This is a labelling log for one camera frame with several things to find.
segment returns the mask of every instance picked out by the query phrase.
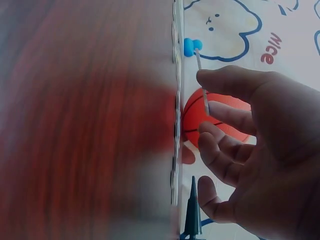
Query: orange basketball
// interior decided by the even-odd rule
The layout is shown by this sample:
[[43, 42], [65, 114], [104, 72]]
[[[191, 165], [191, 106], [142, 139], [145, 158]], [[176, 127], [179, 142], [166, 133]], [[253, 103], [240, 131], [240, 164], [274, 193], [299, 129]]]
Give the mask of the orange basketball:
[[[227, 104], [236, 109], [250, 111], [250, 105], [238, 98], [232, 96], [225, 96], [216, 93], [207, 93], [208, 101], [217, 101]], [[198, 148], [199, 132], [198, 127], [202, 122], [211, 122], [226, 134], [238, 139], [239, 141], [246, 141], [249, 137], [247, 134], [242, 133], [233, 127], [218, 121], [212, 116], [208, 116], [205, 112], [205, 103], [202, 88], [195, 91], [188, 102], [186, 103], [183, 111], [183, 131], [187, 139]]]

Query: blue pushpin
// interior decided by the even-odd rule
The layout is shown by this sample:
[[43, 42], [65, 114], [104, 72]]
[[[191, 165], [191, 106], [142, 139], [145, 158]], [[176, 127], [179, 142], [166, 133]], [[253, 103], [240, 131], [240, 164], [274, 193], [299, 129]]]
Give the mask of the blue pushpin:
[[199, 51], [202, 49], [203, 45], [200, 40], [191, 40], [190, 38], [184, 39], [184, 55], [186, 57], [192, 57], [194, 55], [195, 49]]

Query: wood grain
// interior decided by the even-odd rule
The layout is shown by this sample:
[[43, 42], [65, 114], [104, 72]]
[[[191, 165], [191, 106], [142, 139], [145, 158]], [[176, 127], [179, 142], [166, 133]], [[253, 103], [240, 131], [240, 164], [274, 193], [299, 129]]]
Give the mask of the wood grain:
[[0, 2], [0, 236], [166, 239], [170, 0]]

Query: metal pin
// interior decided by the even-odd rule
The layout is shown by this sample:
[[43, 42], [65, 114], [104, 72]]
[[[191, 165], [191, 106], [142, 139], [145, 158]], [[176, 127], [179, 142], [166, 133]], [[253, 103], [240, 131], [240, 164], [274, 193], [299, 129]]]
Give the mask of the metal pin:
[[[196, 56], [196, 61], [198, 63], [198, 68], [199, 70], [202, 69], [201, 67], [201, 62], [200, 62], [200, 54], [199, 54], [199, 50], [198, 48], [195, 49], [195, 56]], [[209, 116], [209, 104], [208, 104], [208, 98], [207, 98], [207, 92], [204, 88], [202, 88], [202, 92], [203, 92], [203, 100], [204, 100], [204, 110], [205, 113]]]

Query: dark green inflation needle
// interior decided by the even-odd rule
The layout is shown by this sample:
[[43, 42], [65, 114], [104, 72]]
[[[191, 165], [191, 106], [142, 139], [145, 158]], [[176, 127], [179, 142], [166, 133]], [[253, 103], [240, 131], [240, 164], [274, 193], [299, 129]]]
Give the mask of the dark green inflation needle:
[[188, 236], [190, 240], [197, 240], [196, 236], [202, 234], [200, 208], [197, 197], [196, 178], [192, 176], [192, 185], [190, 198], [186, 208], [186, 217], [183, 235]]

